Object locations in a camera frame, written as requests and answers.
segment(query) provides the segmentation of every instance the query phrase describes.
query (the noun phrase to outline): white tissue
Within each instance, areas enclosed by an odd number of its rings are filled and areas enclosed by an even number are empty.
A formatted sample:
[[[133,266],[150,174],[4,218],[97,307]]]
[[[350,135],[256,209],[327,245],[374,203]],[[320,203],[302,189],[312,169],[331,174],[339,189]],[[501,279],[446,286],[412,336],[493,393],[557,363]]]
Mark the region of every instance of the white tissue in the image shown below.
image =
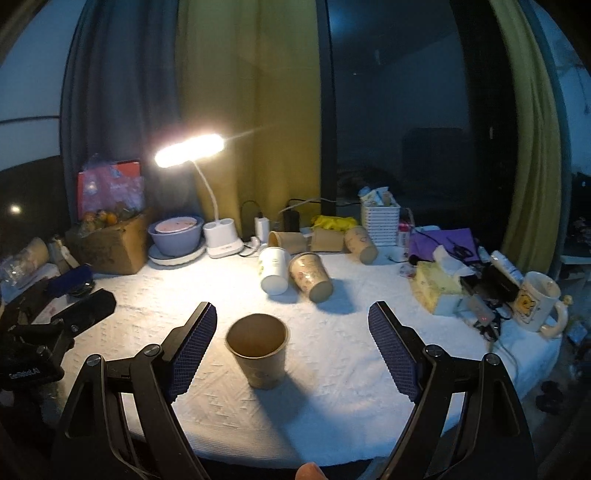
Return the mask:
[[[476,273],[472,267],[468,267],[464,265],[461,261],[457,258],[453,258],[443,245],[439,245],[433,251],[433,258],[439,268],[441,268],[446,274],[450,277],[454,277],[456,281],[459,280],[459,277],[467,277],[469,275],[474,275]]]

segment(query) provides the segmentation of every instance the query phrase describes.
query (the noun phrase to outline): purple paper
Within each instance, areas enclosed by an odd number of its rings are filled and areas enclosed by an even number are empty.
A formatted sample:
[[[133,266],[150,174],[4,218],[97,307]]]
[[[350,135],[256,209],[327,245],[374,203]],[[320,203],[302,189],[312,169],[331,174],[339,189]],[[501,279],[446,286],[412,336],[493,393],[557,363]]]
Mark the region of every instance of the purple paper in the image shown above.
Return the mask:
[[[469,228],[459,228],[457,230],[429,230],[422,234],[415,231],[410,236],[408,254],[416,255],[421,260],[433,262],[433,251],[439,245],[443,245],[447,252],[454,257],[454,247],[456,245],[467,248],[471,255],[461,259],[464,263],[480,260],[478,258],[478,253],[476,252],[474,237]]]

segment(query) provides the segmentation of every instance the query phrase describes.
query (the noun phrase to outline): glowing light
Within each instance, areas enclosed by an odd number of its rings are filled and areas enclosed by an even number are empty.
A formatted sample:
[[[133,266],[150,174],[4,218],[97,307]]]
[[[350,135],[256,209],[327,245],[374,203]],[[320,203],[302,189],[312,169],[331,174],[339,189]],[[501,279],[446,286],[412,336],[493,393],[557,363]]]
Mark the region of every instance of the glowing light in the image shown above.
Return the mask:
[[[11,215],[20,215],[22,213],[22,208],[20,205],[13,203],[8,207],[8,213],[10,213]]]
[[[219,135],[201,135],[163,148],[156,153],[154,160],[159,167],[168,168],[186,161],[211,157],[223,149],[224,141]]]

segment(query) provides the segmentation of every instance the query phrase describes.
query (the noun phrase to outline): white basket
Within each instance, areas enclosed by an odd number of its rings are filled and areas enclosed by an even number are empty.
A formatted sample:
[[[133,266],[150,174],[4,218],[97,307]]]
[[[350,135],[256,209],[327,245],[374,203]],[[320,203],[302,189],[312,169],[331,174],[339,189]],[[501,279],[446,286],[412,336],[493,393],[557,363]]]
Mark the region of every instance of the white basket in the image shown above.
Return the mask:
[[[378,247],[394,247],[398,237],[400,207],[361,206],[361,225]]]

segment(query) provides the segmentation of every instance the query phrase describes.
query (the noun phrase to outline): mug handle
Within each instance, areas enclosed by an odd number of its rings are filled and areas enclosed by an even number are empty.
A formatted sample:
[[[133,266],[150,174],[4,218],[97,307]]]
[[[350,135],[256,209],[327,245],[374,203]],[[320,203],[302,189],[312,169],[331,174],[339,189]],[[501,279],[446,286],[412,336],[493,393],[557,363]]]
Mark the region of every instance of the mug handle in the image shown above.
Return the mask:
[[[553,327],[546,323],[542,325],[540,328],[540,333],[544,338],[556,338],[562,333],[569,321],[569,305],[571,305],[572,302],[572,297],[570,295],[566,295],[563,301],[558,300],[554,304],[554,308],[558,312],[558,320],[556,321],[556,325]]]

